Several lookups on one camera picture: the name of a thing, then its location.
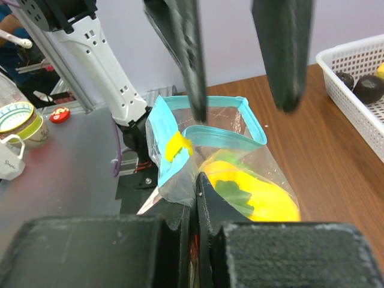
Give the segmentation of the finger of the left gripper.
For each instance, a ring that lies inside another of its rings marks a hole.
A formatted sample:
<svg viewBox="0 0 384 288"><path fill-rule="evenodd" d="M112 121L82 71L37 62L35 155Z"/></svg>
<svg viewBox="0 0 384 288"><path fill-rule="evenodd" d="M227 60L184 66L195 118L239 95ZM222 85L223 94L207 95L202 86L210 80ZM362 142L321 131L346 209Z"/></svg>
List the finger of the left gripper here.
<svg viewBox="0 0 384 288"><path fill-rule="evenodd" d="M193 118L207 119L205 63L197 1L144 1L145 14L182 74Z"/></svg>
<svg viewBox="0 0 384 288"><path fill-rule="evenodd" d="M253 1L252 15L276 107L294 112L305 94L314 2Z"/></svg>

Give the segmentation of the blue zip top bag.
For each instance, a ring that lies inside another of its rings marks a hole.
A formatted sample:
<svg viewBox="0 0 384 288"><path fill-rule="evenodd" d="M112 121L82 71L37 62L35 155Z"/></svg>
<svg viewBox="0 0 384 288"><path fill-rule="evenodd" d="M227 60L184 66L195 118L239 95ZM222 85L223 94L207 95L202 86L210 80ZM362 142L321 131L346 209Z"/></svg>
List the blue zip top bag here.
<svg viewBox="0 0 384 288"><path fill-rule="evenodd" d="M188 98L158 97L146 122L148 151L158 167L158 192L169 202L191 205L200 167L220 149L238 151L252 175L273 182L299 204L267 146L262 125L244 97L208 97L207 123L193 119Z"/></svg>

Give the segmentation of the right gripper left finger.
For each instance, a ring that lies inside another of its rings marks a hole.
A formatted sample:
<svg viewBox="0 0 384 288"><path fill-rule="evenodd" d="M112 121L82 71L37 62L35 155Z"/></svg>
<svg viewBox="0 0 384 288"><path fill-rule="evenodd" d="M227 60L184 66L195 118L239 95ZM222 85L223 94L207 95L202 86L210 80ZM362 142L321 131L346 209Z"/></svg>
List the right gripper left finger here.
<svg viewBox="0 0 384 288"><path fill-rule="evenodd" d="M190 209L164 200L142 215L42 217L1 259L2 287L186 287Z"/></svg>

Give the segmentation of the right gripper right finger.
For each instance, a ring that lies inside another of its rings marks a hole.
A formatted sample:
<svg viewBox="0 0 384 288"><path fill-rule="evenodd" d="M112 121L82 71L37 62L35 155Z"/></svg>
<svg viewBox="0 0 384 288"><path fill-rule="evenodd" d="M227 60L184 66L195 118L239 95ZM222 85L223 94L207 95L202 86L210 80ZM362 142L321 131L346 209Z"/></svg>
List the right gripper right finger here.
<svg viewBox="0 0 384 288"><path fill-rule="evenodd" d="M338 222L252 222L196 181L201 287L382 287L365 236Z"/></svg>

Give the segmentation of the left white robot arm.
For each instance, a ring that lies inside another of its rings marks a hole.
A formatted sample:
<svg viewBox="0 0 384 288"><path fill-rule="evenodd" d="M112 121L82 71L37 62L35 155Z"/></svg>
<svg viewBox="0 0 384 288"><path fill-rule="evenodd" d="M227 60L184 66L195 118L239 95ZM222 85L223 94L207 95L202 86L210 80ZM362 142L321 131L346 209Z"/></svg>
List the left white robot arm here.
<svg viewBox="0 0 384 288"><path fill-rule="evenodd" d="M295 111L304 94L313 1L254 1L252 15L276 107ZM108 45L95 1L19 1L42 31L62 43L93 79L121 129L124 143L148 155L145 121L151 108L136 92ZM145 14L178 65L192 116L207 122L205 62L197 1L145 1Z"/></svg>

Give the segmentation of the yellow pear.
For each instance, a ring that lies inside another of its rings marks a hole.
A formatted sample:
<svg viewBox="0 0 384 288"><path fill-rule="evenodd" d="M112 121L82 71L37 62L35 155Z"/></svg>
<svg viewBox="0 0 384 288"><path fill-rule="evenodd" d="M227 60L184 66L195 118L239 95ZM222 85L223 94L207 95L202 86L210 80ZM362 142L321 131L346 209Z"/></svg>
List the yellow pear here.
<svg viewBox="0 0 384 288"><path fill-rule="evenodd" d="M200 171L206 174L214 189L218 180L235 181L241 190L251 193L248 203L254 207L254 212L247 217L251 221L301 221L299 208L291 195L273 182L225 161L205 164Z"/></svg>

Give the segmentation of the green lime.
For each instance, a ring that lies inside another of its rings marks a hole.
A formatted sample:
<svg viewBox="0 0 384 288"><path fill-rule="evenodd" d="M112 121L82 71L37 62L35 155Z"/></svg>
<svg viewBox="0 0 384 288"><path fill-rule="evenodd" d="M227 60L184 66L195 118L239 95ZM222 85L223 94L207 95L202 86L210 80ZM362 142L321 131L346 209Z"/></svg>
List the green lime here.
<svg viewBox="0 0 384 288"><path fill-rule="evenodd" d="M244 163L243 157L238 151L231 151L227 149L220 149L212 154L208 160L211 161L225 161L243 170L253 170L253 168Z"/></svg>

